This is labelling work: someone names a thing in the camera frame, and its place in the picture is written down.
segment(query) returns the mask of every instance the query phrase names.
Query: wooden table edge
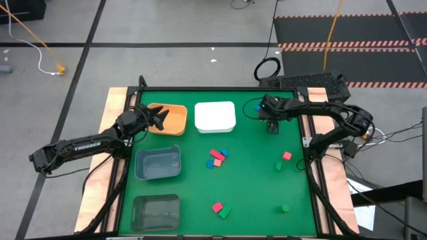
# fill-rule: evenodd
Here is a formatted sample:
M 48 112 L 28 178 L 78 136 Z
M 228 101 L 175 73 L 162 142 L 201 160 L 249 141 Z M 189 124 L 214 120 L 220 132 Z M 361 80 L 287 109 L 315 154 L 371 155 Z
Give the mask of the wooden table edge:
M 127 87 L 111 87 L 108 91 L 107 100 L 105 102 L 103 117 L 99 132 L 111 127 L 117 118 L 123 112 L 125 105 Z M 328 97 L 324 88 L 308 88 L 310 101 L 327 101 Z M 327 133 L 334 128 L 332 118 L 325 116 L 313 116 L 314 127 L 316 133 Z M 307 117 L 303 117 L 304 129 L 306 134 L 310 135 Z M 329 149 L 327 154 L 333 155 L 341 159 L 340 151 L 337 149 Z M 98 154 L 92 157 L 91 167 L 92 170 L 102 160 L 107 157 L 106 154 Z M 324 157 L 322 160 L 326 185 L 328 187 L 328 195 L 330 203 L 336 211 L 340 214 L 341 218 L 348 224 L 348 226 L 355 232 L 359 232 L 358 224 L 356 222 L 356 215 L 350 196 L 350 190 L 347 186 L 347 177 L 344 166 L 336 159 L 331 157 Z M 123 162 L 119 165 L 117 171 L 116 183 L 121 175 L 121 168 Z M 97 212 L 107 197 L 107 188 L 111 177 L 111 170 L 113 168 L 113 161 L 106 162 L 89 178 L 86 183 L 85 193 L 81 200 L 79 214 L 75 225 L 75 231 L 80 231 L 85 228 L 90 221 L 95 217 Z M 317 173 L 316 166 L 313 168 L 314 173 Z M 320 201 L 318 201 L 318 210 L 320 214 L 320 221 L 323 233 L 328 233 L 328 223 L 326 221 L 326 212 Z M 113 224 L 115 214 L 117 211 L 117 200 L 111 206 L 109 221 L 107 223 L 107 231 L 113 231 Z M 339 234 L 340 230 L 335 226 L 336 233 Z

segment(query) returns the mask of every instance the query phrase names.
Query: orange bowl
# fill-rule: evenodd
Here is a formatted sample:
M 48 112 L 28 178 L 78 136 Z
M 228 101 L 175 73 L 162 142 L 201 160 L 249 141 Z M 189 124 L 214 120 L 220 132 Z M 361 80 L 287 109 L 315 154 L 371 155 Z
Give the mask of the orange bowl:
M 151 103 L 149 108 L 160 107 L 161 112 L 169 110 L 165 121 L 163 122 L 164 130 L 160 131 L 157 127 L 152 126 L 148 129 L 150 133 L 181 136 L 185 131 L 185 123 L 187 122 L 187 108 L 183 105 L 172 105 L 163 103 Z

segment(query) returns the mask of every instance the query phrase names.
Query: blue cube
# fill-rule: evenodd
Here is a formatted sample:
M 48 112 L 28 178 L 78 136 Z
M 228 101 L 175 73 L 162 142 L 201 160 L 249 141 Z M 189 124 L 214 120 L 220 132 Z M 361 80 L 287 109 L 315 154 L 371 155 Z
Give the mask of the blue cube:
M 225 150 L 225 149 L 221 149 L 221 154 L 222 155 L 224 155 L 224 157 L 227 157 L 227 155 L 228 155 L 228 152 L 227 152 L 227 150 Z
M 214 168 L 214 160 L 209 160 L 209 161 L 206 163 L 206 167 L 207 167 L 208 169 L 213 169 L 213 168 Z

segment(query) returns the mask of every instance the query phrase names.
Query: white box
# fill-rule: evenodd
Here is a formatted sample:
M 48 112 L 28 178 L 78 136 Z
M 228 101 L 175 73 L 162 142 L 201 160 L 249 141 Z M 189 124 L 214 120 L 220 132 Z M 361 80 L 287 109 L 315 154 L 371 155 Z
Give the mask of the white box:
M 236 112 L 231 101 L 197 103 L 195 127 L 200 133 L 229 133 L 236 126 Z

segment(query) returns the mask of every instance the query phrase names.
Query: white paper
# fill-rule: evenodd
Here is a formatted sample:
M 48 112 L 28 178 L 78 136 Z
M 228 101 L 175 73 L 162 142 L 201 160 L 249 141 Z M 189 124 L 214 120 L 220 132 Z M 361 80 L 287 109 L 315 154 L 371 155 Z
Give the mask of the white paper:
M 355 182 L 351 179 L 347 179 L 347 181 L 361 193 L 372 190 L 371 188 L 365 185 L 362 185 L 358 182 Z M 350 193 L 351 194 L 358 193 L 356 190 L 353 189 L 353 187 L 348 185 L 348 189 L 350 190 Z M 359 226 L 369 229 L 371 231 L 374 230 L 375 205 L 367 206 L 367 207 L 355 207 L 354 213 L 356 214 L 356 220 Z

